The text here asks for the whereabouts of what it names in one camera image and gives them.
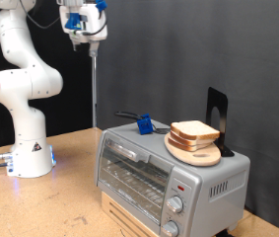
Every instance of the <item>toaster oven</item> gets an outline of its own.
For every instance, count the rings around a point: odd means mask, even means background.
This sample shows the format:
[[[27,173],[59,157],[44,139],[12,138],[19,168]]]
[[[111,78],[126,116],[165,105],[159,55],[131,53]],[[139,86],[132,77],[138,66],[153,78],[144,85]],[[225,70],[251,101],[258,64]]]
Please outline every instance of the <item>toaster oven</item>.
[[[156,127],[168,127],[153,121]],[[95,183],[158,236],[211,237],[244,215],[249,159],[235,152],[210,167],[173,157],[165,136],[137,123],[103,131]]]

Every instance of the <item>black backdrop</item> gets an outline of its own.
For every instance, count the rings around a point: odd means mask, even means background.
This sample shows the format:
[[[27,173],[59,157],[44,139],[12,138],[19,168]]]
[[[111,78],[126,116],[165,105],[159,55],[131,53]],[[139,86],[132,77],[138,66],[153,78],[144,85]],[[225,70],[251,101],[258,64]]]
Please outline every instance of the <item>black backdrop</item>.
[[[225,93],[226,144],[251,161],[246,206],[279,226],[279,1],[107,3],[99,128],[132,122],[115,111],[205,121],[208,87]]]
[[[59,17],[56,0],[44,1],[34,15],[46,26]],[[71,40],[62,32],[58,22],[48,30],[41,30],[28,20],[35,49],[48,65],[63,77],[62,92],[54,97],[33,100],[29,104],[41,110],[46,117],[47,136],[92,126],[92,63],[88,53],[73,51]],[[16,68],[1,52],[0,70]],[[14,142],[14,128],[10,113],[0,104],[0,146]]]

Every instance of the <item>toaster oven door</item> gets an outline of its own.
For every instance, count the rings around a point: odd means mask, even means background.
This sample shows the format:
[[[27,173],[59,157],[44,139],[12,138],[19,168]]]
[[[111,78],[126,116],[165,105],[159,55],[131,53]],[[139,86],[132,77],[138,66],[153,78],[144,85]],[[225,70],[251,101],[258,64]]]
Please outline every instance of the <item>toaster oven door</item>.
[[[107,138],[100,155],[99,180],[160,225],[162,207],[172,165],[148,155],[130,142]]]

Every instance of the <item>black stand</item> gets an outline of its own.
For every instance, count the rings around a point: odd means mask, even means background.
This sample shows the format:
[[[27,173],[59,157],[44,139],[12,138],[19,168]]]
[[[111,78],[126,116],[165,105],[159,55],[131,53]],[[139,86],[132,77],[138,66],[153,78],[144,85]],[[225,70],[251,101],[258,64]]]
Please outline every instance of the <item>black stand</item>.
[[[206,112],[206,123],[211,125],[212,110],[217,107],[220,114],[220,137],[217,141],[217,146],[220,149],[222,157],[232,157],[235,154],[225,146],[225,135],[227,127],[227,110],[228,110],[228,98],[225,94],[209,87],[208,89],[208,101]]]
[[[216,237],[234,237],[233,235],[228,233],[228,230],[223,230],[221,232],[219,232],[218,234],[216,234]]]

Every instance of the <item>wooden table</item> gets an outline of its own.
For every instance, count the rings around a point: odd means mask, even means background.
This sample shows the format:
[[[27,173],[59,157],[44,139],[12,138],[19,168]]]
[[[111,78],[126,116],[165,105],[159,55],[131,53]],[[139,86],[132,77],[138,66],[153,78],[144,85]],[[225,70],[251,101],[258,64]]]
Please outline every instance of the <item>wooden table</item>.
[[[11,178],[0,168],[0,237],[129,237],[102,211],[94,185],[100,135],[90,128],[48,137],[57,165],[43,177]],[[232,234],[279,236],[279,229],[246,211]]]

